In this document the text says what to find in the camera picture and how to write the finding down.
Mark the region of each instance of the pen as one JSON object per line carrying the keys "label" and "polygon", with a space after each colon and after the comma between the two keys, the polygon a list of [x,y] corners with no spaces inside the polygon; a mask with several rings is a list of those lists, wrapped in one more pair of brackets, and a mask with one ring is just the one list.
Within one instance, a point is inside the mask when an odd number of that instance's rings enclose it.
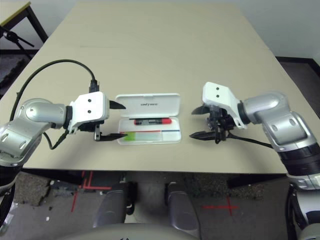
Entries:
{"label": "pen", "polygon": [[171,124],[172,120],[168,117],[166,118],[142,118],[142,119],[135,119],[135,125],[158,125],[158,124]]}

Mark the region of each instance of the table leg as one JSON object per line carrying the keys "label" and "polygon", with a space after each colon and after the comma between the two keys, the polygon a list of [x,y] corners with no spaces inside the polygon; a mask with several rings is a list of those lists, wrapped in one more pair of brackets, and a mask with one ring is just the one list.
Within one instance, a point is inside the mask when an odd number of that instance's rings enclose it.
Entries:
{"label": "table leg", "polygon": [[28,13],[27,18],[29,19],[31,25],[33,26],[36,33],[41,38],[42,42],[45,42],[48,39],[48,35],[46,34],[44,28],[41,26],[38,18],[36,17],[34,11],[30,6],[25,9]]}

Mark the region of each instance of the open case lid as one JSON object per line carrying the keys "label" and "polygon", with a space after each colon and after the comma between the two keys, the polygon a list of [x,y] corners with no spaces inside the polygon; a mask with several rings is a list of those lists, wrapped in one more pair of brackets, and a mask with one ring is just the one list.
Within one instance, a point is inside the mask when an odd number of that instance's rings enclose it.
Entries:
{"label": "open case lid", "polygon": [[178,93],[121,94],[115,101],[126,107],[120,110],[124,118],[163,118],[179,114]]}

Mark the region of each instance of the beige table surface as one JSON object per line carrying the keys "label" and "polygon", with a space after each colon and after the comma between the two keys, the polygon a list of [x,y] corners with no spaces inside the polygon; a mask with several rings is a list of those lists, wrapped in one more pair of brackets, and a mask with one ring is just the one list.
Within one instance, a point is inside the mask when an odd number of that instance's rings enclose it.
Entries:
{"label": "beige table surface", "polygon": [[29,1],[1,1],[0,2],[0,26],[4,26],[11,19],[29,7]]}
{"label": "beige table surface", "polygon": [[[182,140],[178,144],[119,145],[94,142],[77,132],[55,150],[43,138],[27,168],[73,170],[189,171],[212,173],[285,173],[269,148],[229,139],[219,145],[190,134],[207,130],[205,116],[193,116],[208,82],[229,86],[241,100],[270,90],[288,96],[320,138],[320,120],[272,52],[231,4],[220,3],[77,3],[0,101],[0,124],[8,121],[16,92],[38,67],[57,59],[88,65],[110,99],[118,94],[179,93]],[[89,74],[60,63],[37,75],[22,101],[45,98],[68,105],[88,92]],[[101,126],[118,130],[120,113],[111,110]],[[56,142],[63,130],[49,130]],[[234,134],[267,141],[262,126]]]}

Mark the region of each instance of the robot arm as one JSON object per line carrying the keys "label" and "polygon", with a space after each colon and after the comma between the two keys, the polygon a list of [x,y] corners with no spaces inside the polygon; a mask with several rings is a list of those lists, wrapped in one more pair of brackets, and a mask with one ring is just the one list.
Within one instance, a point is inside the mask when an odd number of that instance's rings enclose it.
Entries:
{"label": "robot arm", "polygon": [[228,87],[207,82],[202,100],[203,106],[192,114],[209,113],[211,131],[195,132],[190,137],[219,143],[234,127],[246,129],[249,123],[262,124],[294,187],[289,200],[296,222],[302,229],[320,223],[320,147],[304,119],[290,110],[286,96],[270,92],[242,102]]}

